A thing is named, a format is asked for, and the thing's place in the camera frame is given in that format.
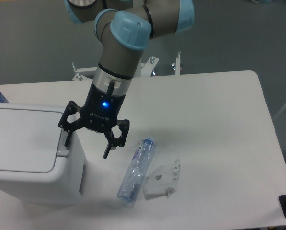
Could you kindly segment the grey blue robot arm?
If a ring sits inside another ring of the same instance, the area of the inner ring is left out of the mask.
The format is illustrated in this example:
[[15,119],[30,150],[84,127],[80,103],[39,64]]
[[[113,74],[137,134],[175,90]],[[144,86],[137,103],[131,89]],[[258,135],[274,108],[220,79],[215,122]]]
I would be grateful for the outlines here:
[[130,122],[117,118],[139,61],[149,40],[185,31],[194,24],[191,0],[146,0],[133,7],[126,0],[67,0],[75,23],[94,21],[94,33],[103,51],[83,106],[70,101],[58,123],[70,144],[81,128],[103,133],[104,152],[123,147]]

